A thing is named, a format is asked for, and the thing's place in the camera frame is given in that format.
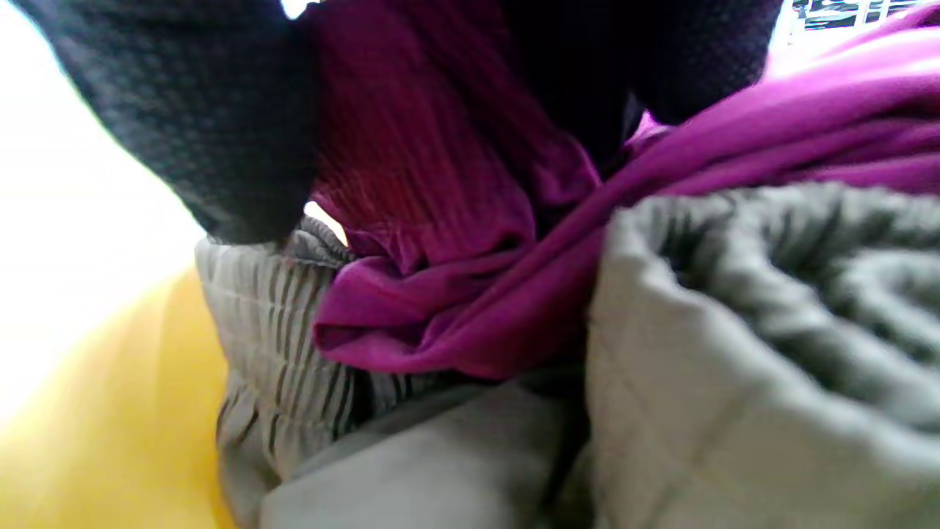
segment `purple cloth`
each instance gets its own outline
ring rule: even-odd
[[[512,377],[583,347],[619,207],[802,181],[937,193],[938,18],[908,12],[636,139],[601,185],[526,92],[492,0],[323,4],[315,198],[363,259],[322,304],[318,346],[369,370]]]

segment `pink fabric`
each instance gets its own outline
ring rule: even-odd
[[[938,13],[909,12],[635,140],[601,185],[515,74],[492,0],[320,6],[315,198],[363,259],[324,300],[318,346],[369,370],[511,377],[580,349],[618,207],[802,181],[937,193]]]

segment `striped fabric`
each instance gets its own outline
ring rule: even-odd
[[[231,369],[218,448],[223,485],[243,527],[255,526],[261,497],[307,458],[440,379],[367,373],[314,348],[314,314],[350,260],[313,218],[303,221],[283,253],[210,239],[196,247]]]

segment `dark gray knit fabric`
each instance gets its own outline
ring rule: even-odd
[[[212,235],[290,234],[314,174],[315,68],[277,0],[12,0],[128,152]]]

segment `gray quilted fabric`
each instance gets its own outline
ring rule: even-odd
[[[940,201],[832,185],[614,219],[587,358],[614,529],[940,520]]]

